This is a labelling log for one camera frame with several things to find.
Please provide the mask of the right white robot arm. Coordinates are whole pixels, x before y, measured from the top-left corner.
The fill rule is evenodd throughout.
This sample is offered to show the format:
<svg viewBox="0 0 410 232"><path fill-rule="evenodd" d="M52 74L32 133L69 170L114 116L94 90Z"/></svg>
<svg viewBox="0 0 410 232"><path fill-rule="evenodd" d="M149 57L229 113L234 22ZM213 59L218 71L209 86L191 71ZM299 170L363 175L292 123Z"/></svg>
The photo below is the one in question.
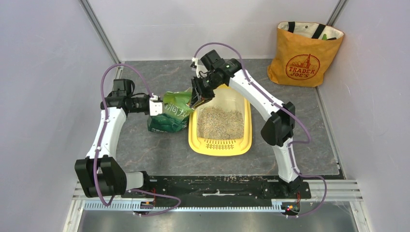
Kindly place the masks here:
<svg viewBox="0 0 410 232"><path fill-rule="evenodd" d="M240 93L265 120L261 136L272 146L278 164L279 191L286 198L295 195L303 179L299 175L293 154L295 106L284 104L265 90L235 58L225 61L215 50L201 59L192 58L190 107L197 108L215 97L215 89L222 85Z"/></svg>

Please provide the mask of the green litter bag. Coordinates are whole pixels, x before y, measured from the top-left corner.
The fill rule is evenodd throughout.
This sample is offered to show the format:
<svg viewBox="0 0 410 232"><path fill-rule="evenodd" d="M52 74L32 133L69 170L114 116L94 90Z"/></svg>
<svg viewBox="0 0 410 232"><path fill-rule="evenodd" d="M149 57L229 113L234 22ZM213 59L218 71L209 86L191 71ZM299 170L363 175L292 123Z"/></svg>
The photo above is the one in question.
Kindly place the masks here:
<svg viewBox="0 0 410 232"><path fill-rule="evenodd" d="M167 91L163 96L163 113L148 117L148 131L175 133L186 128L194 112L190 107L191 94L191 88L179 92Z"/></svg>

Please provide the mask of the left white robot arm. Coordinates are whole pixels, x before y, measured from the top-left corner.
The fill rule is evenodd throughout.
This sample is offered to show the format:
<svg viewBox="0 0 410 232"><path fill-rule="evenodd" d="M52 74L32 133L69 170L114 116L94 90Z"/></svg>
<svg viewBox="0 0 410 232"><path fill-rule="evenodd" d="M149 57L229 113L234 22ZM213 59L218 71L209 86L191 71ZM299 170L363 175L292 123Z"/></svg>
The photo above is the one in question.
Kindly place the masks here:
<svg viewBox="0 0 410 232"><path fill-rule="evenodd" d="M74 169L86 197L122 195L127 177L115 160L117 143L128 114L150 114L151 98L134 93L130 79L116 79L113 89L101 102L101 120L96 137L86 158L75 162Z"/></svg>

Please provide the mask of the yellow litter box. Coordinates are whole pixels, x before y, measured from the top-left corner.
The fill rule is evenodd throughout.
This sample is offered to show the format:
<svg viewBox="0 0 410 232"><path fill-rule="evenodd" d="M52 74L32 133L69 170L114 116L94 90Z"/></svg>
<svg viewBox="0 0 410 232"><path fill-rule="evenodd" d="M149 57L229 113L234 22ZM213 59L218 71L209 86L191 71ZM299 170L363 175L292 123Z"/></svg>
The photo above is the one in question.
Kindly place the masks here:
<svg viewBox="0 0 410 232"><path fill-rule="evenodd" d="M208 103L199 106L190 115L188 126L188 142L197 153L210 156L236 156L246 153L252 143L252 122L250 103L240 93L225 84L214 90L215 97ZM218 106L224 110L238 110L243 115L244 135L234 140L204 139L198 136L197 121L200 112L210 106Z"/></svg>

